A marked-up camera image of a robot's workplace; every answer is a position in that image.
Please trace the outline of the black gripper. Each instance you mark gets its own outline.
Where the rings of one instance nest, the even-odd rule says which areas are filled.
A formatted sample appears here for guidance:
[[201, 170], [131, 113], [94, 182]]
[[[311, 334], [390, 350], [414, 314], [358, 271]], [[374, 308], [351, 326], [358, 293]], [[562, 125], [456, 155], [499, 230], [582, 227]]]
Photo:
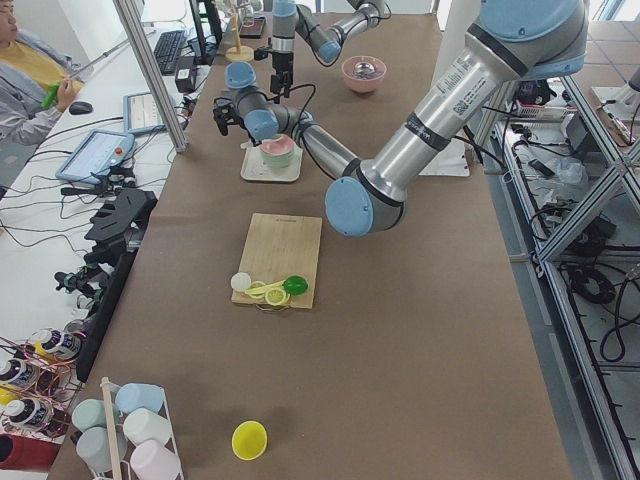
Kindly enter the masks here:
[[271, 57], [274, 73], [270, 78], [270, 89], [283, 90], [284, 97], [290, 98], [294, 81], [294, 53], [273, 50]]

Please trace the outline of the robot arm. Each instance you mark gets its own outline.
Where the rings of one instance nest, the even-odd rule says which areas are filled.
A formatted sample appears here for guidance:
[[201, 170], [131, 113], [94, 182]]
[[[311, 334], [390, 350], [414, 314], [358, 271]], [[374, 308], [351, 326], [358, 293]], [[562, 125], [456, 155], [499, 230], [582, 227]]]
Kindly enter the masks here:
[[386, 1], [349, 1], [354, 11], [331, 26], [322, 26], [309, 7], [296, 1], [274, 1], [272, 34], [266, 52], [271, 56], [273, 73], [270, 92], [289, 97], [294, 83], [294, 43], [296, 37], [311, 49], [323, 67], [333, 66], [348, 39], [376, 28], [391, 17]]
[[290, 136], [333, 180], [324, 204], [337, 232], [359, 237], [389, 230], [405, 213], [409, 184], [497, 88], [582, 69], [588, 9], [586, 1], [480, 2], [459, 55], [370, 160], [358, 158], [306, 109], [270, 102], [244, 61], [226, 67], [227, 89], [214, 102], [214, 120], [222, 134], [240, 126], [254, 144]]

